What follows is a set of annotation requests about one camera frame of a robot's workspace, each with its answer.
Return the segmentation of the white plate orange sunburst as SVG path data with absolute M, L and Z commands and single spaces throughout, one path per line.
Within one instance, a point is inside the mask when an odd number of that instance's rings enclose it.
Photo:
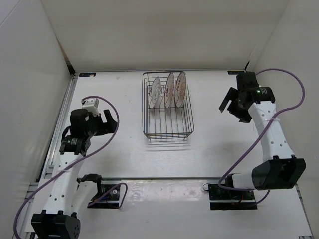
M 175 107 L 180 108 L 185 100 L 187 91 L 187 79 L 184 71 L 180 72 L 175 84 Z

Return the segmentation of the white plate red pattern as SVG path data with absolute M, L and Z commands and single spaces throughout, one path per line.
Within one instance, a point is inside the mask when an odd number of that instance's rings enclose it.
M 164 106 L 166 109 L 170 107 L 171 102 L 173 100 L 174 84 L 175 84 L 174 73 L 170 72 L 166 81 L 165 91 L 164 91 Z

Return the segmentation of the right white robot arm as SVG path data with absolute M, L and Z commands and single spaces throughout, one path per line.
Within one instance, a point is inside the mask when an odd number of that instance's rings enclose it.
M 275 96 L 270 87 L 261 87 L 254 72 L 241 72 L 236 76 L 236 88 L 230 88 L 219 110 L 228 110 L 240 122 L 253 121 L 258 138 L 249 149 L 226 171 L 218 182 L 229 199 L 237 198 L 242 191 L 291 189 L 306 168 L 305 160 L 295 156 L 282 131 L 279 114 L 298 108 L 305 99 L 305 89 L 295 106 L 276 110 Z M 246 173 L 232 170 L 261 144 L 262 164 Z

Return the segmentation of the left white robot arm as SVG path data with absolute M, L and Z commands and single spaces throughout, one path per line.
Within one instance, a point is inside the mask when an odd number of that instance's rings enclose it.
M 31 225 L 40 239 L 77 239 L 80 234 L 80 214 L 92 199 L 101 199 L 105 194 L 99 174 L 79 176 L 91 139 L 111 134 L 118 130 L 118 119 L 113 119 L 110 110 L 104 110 L 102 120 L 96 107 L 75 109 L 61 139 L 59 163 L 56 174 L 40 189 L 52 185 L 52 190 L 40 213 L 33 214 Z

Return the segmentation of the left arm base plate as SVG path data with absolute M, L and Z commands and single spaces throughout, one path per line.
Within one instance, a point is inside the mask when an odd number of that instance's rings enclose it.
M 87 208 L 93 209 L 117 209 L 120 205 L 121 186 L 113 189 L 109 194 L 104 196 L 98 203 L 88 205 Z

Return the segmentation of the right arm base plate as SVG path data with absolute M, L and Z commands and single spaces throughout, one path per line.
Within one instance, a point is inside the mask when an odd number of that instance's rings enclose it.
M 256 210 L 254 192 L 229 191 L 217 184 L 208 184 L 211 211 Z

